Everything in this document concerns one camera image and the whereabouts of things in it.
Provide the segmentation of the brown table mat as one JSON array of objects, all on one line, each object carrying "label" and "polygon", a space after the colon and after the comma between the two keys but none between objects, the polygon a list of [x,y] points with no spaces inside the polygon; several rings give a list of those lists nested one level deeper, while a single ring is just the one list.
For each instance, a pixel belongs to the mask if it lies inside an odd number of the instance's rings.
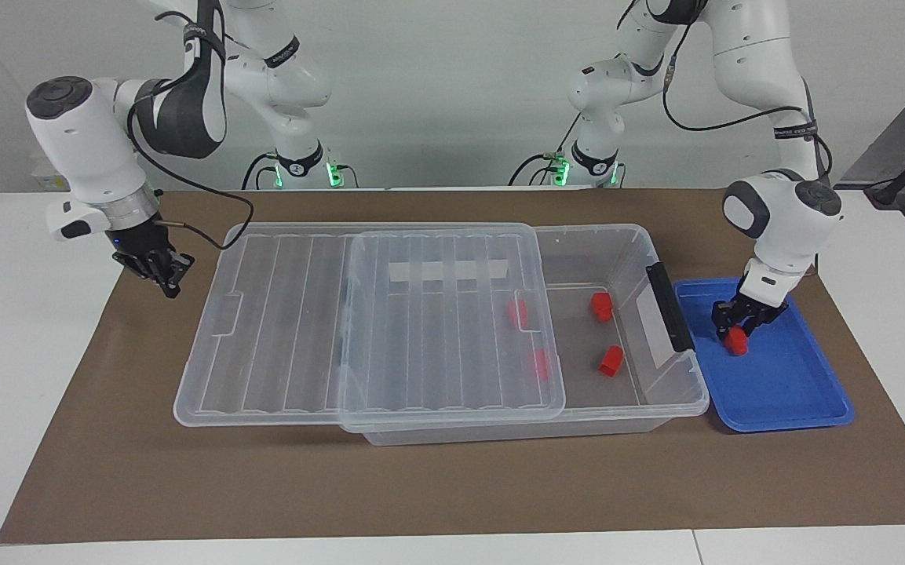
[{"label": "brown table mat", "polygon": [[215,271],[178,299],[119,276],[0,543],[468,535],[905,523],[905,424],[823,276],[794,293],[856,421],[738,434],[715,414],[653,432],[373,447],[334,426],[185,427],[173,398]]}]

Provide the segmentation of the clear ribbed plastic lid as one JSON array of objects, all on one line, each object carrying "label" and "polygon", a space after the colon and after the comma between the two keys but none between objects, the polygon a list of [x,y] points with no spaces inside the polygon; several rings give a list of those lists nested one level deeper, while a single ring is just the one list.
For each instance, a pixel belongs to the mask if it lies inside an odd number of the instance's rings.
[{"label": "clear ribbed plastic lid", "polygon": [[564,405],[530,225],[258,223],[217,261],[173,415],[367,434],[529,425]]}]

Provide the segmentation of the blue plastic tray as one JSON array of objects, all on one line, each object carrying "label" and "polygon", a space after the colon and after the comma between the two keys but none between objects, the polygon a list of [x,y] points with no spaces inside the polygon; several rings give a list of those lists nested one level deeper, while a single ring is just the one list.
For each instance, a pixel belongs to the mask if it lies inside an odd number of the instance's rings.
[{"label": "blue plastic tray", "polygon": [[855,411],[796,301],[735,356],[718,340],[713,303],[729,299],[736,278],[674,283],[701,375],[719,418],[735,432],[788,432],[850,425]]}]

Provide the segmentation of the clear plastic storage box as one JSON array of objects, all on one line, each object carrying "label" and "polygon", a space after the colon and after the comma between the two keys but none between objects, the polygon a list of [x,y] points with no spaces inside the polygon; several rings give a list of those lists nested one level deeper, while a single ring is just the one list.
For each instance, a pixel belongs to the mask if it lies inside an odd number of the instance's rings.
[{"label": "clear plastic storage box", "polygon": [[[645,268],[659,261],[635,224],[542,226],[537,232],[557,357],[566,393],[550,421],[363,434],[374,446],[650,432],[675,417],[699,416],[710,394],[695,352],[669,342]],[[589,302],[608,292],[614,318],[602,323]],[[625,352],[619,374],[598,372],[607,347]]]}]

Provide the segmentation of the white wall power strip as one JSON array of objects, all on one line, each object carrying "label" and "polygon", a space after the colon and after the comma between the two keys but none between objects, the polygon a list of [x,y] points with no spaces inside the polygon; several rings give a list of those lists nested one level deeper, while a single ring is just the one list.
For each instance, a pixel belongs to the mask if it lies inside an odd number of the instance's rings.
[{"label": "white wall power strip", "polygon": [[32,154],[30,175],[43,191],[69,191],[68,180],[43,154]]}]

